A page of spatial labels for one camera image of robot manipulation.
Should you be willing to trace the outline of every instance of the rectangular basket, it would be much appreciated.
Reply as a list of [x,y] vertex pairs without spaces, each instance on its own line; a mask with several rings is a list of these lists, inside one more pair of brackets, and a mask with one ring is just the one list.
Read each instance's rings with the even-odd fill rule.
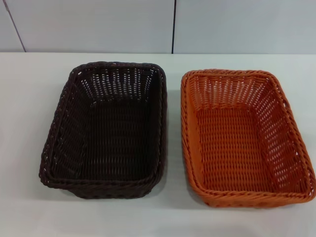
[[186,73],[181,121],[188,180],[206,204],[275,207],[315,197],[310,158],[272,74]]
[[72,70],[45,143],[41,182],[80,198],[140,198],[165,163],[167,92],[155,64]]

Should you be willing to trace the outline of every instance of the white wall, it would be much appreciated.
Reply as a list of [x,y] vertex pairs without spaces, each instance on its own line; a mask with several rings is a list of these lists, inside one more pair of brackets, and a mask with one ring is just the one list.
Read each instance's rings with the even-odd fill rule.
[[173,0],[6,1],[27,52],[171,52]]
[[316,53],[315,0],[178,0],[174,53]]
[[9,13],[0,0],[0,52],[23,52]]

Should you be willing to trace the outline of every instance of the wicker basket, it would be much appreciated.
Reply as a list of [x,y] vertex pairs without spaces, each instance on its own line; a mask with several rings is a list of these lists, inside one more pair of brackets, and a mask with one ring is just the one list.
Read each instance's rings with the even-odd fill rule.
[[216,207],[315,197],[315,175],[278,80],[263,71],[191,71],[181,84],[189,182]]
[[155,64],[95,62],[70,73],[39,177],[80,198],[139,198],[165,163],[167,92]]

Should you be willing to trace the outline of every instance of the basket rim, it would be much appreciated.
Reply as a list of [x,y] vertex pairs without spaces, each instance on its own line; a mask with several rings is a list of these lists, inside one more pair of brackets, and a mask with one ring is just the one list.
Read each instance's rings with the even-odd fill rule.
[[[159,113],[159,126],[157,128],[157,130],[159,130],[158,133],[158,138],[159,138],[159,154],[157,155],[158,157],[158,161],[157,161],[157,165],[156,167],[153,169],[153,171],[145,178],[140,179],[140,180],[90,180],[90,179],[64,179],[64,178],[55,178],[51,175],[50,173],[50,168],[51,168],[51,164],[47,164],[47,162],[45,161],[44,158],[44,150],[47,146],[48,141],[50,140],[50,136],[54,136],[55,137],[55,141],[56,141],[56,137],[55,134],[58,133],[59,129],[60,129],[60,123],[63,119],[64,116],[64,111],[60,111],[60,119],[59,119],[59,124],[57,125],[57,128],[55,129],[54,134],[52,134],[52,128],[50,128],[49,130],[49,134],[48,134],[48,138],[47,141],[45,143],[42,155],[41,155],[41,165],[40,165],[40,169],[39,169],[39,177],[41,182],[51,188],[59,188],[59,189],[76,189],[76,188],[80,188],[85,186],[85,188],[91,188],[91,186],[93,188],[101,188],[103,186],[119,186],[120,188],[131,188],[131,187],[137,187],[139,185],[144,185],[144,184],[151,184],[152,186],[156,185],[163,173],[163,169],[164,169],[164,160],[165,160],[165,154],[163,151],[163,141],[165,140],[165,133],[166,131],[162,131],[163,129],[163,116],[166,116],[166,97],[167,97],[167,91],[166,91],[166,76],[165,76],[165,72],[164,70],[157,64],[153,64],[153,63],[128,63],[128,62],[105,62],[105,61],[98,61],[98,62],[90,62],[87,64],[81,64],[78,67],[74,68],[68,77],[68,80],[65,84],[65,87],[71,83],[70,86],[74,86],[74,82],[78,79],[78,74],[83,71],[83,70],[91,70],[94,68],[138,68],[138,69],[151,69],[154,70],[156,72],[158,72],[158,79],[160,80],[160,97],[159,97],[159,103],[160,103],[160,113]],[[64,94],[64,90],[60,96],[60,100],[58,103],[57,108],[60,105],[60,102],[62,100]],[[56,112],[54,115],[54,119],[52,122],[52,125],[55,121],[56,118]],[[52,152],[53,152],[53,147],[50,148],[50,151],[47,152],[47,156],[52,156]]]
[[[190,147],[189,147],[189,135],[187,133],[189,125],[187,123],[187,103],[188,102],[188,94],[187,93],[187,84],[190,80],[195,79],[196,77],[207,77],[207,76],[235,76],[236,80],[240,79],[242,76],[251,76],[252,74],[261,74],[263,77],[271,80],[273,82],[273,89],[278,95],[278,99],[281,103],[284,104],[284,107],[281,106],[282,112],[287,114],[286,120],[290,126],[293,133],[293,137],[295,142],[297,142],[298,154],[301,157],[301,165],[305,172],[305,182],[307,183],[308,190],[304,193],[273,193],[273,192],[255,192],[255,191],[218,191],[218,190],[210,190],[205,189],[203,185],[197,179],[197,176],[192,167],[193,161],[191,159]],[[184,159],[187,168],[187,175],[190,182],[190,185],[194,189],[197,194],[199,194],[202,198],[211,198],[216,199],[218,201],[228,201],[232,199],[236,201],[236,199],[242,201],[254,201],[260,199],[260,201],[269,201],[269,202],[286,202],[290,203],[299,203],[299,202],[307,202],[312,200],[316,196],[316,181],[315,174],[312,167],[311,160],[308,156],[305,144],[302,140],[301,134],[297,128],[296,122],[294,120],[294,116],[290,105],[285,97],[285,94],[280,86],[277,78],[266,71],[261,70],[222,70],[222,69],[206,69],[206,70],[194,70],[185,73],[181,80],[181,125],[182,125],[182,147],[184,152]]]

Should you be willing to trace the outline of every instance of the dark brown basket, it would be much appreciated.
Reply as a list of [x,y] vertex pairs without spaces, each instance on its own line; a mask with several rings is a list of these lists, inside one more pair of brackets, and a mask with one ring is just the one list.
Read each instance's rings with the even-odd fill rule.
[[155,64],[73,69],[41,155],[41,182],[80,198],[143,197],[162,177],[166,109],[165,74]]

